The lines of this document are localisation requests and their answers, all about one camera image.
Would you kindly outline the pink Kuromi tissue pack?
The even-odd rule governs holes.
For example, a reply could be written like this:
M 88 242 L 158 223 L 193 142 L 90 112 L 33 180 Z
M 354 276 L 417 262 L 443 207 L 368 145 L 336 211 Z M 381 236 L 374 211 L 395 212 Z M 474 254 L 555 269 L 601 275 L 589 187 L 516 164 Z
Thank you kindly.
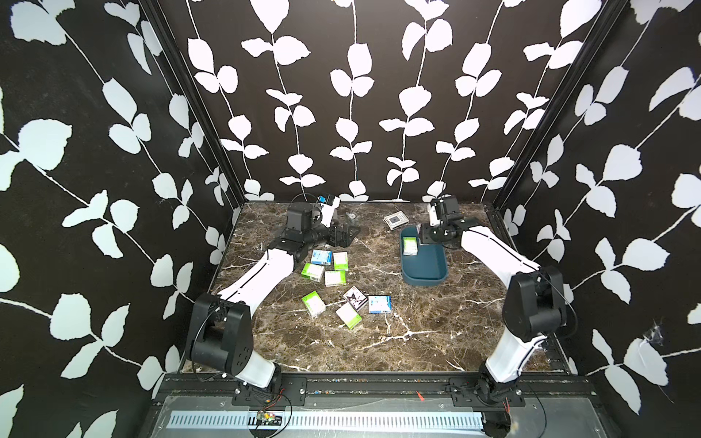
M 369 298 L 356 286 L 351 287 L 344 298 L 356 311 L 360 311 L 369 302 Z

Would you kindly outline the blue Cinnamoroll tissue pack front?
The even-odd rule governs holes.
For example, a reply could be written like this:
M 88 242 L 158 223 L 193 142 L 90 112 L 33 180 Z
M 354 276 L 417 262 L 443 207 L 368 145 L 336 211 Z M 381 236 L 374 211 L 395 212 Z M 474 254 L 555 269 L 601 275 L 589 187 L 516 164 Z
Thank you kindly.
M 391 314 L 392 299 L 389 296 L 370 296 L 368 310 L 370 314 Z

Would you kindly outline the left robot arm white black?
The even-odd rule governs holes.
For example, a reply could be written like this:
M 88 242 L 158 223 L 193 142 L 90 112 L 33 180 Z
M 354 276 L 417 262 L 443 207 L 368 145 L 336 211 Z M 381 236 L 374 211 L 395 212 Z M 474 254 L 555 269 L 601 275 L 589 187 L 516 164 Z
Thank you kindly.
M 285 227 L 253 268 L 233 285 L 195 301 L 184 349 L 188 361 L 266 392 L 280 390 L 280 366 L 254 350 L 253 315 L 315 246 L 347 247 L 357 237 L 358 226 L 334 218 L 340 204 L 334 195 L 289 204 Z

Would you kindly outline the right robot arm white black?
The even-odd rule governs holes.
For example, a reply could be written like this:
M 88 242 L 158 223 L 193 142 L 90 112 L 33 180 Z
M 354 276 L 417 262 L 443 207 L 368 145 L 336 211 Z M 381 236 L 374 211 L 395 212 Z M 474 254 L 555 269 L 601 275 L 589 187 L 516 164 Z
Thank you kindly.
M 505 330 L 482 364 L 475 386 L 480 398 L 494 403 L 516 384 L 540 344 L 567 324 L 562 273 L 554 266 L 538 265 L 478 220 L 464 217 L 454 196 L 430 201 L 427 210 L 429 223 L 419 227 L 421 243 L 458 244 L 507 288 L 502 306 Z

